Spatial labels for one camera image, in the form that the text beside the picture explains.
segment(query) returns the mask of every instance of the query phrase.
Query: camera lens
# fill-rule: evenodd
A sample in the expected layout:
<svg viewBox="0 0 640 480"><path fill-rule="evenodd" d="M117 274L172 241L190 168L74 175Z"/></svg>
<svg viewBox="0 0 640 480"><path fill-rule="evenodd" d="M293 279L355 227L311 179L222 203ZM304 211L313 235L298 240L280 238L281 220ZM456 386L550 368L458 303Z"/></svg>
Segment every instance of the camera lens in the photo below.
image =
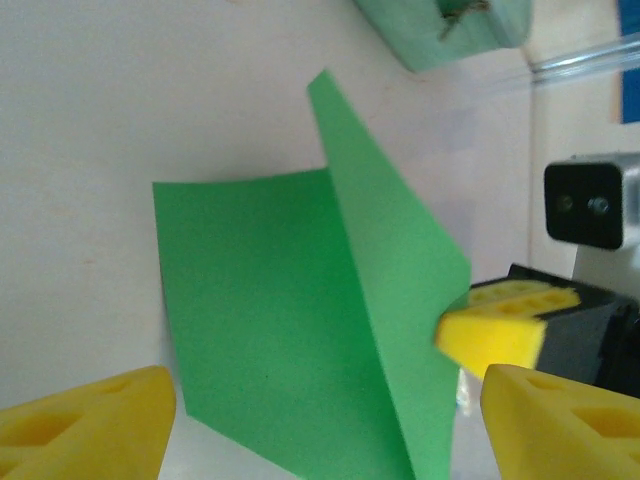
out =
<svg viewBox="0 0 640 480"><path fill-rule="evenodd" d="M573 198L569 195L560 195L556 202L556 208L560 213L567 213L573 208Z"/></svg>
<svg viewBox="0 0 640 480"><path fill-rule="evenodd" d="M602 216L609 211L609 200L603 197L592 198L587 206L594 215Z"/></svg>

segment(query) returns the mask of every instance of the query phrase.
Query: green card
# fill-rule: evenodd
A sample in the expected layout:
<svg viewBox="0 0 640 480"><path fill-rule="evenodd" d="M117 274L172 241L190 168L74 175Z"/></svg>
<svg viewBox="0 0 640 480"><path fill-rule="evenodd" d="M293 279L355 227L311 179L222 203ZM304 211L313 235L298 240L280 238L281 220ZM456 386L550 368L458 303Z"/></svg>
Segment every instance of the green card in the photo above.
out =
<svg viewBox="0 0 640 480"><path fill-rule="evenodd" d="M432 341L468 263L329 74L309 92L328 169L154 185L187 410L303 478L448 478Z"/></svg>

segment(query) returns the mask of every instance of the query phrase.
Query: green paper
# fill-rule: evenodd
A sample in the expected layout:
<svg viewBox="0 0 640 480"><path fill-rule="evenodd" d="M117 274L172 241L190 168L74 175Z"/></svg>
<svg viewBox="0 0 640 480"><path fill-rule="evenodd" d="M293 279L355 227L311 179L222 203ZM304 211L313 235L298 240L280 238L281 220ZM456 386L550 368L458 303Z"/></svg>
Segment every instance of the green paper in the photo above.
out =
<svg viewBox="0 0 640 480"><path fill-rule="evenodd" d="M309 86L329 171L417 478L448 478L458 367L432 343L470 266L324 72Z"/></svg>
<svg viewBox="0 0 640 480"><path fill-rule="evenodd" d="M328 74L310 95L329 169L154 185L187 411L303 478L448 478L432 340L469 267Z"/></svg>

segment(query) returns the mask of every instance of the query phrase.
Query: black camera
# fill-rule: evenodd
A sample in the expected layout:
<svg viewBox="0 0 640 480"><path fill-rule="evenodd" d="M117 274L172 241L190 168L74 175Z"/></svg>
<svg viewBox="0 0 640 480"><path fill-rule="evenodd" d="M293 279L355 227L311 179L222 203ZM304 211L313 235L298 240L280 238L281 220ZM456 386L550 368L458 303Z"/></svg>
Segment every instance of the black camera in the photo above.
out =
<svg viewBox="0 0 640 480"><path fill-rule="evenodd" d="M640 153L574 156L544 172L547 232L617 250L640 241Z"/></svg>

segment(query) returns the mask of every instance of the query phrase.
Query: white table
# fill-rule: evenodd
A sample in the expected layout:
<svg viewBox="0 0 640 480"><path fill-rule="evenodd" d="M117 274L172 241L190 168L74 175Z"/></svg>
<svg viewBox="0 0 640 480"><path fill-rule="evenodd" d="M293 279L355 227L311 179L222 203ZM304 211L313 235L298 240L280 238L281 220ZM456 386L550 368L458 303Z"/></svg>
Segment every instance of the white table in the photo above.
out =
<svg viewBox="0 0 640 480"><path fill-rule="evenodd" d="M0 408L173 368L151 182L322 166L324 67L474 280L527 261L530 92L495 85L519 51L415 76L346 0L0 0ZM457 478L495 475L484 435L458 425ZM161 478L285 476L179 408Z"/></svg>

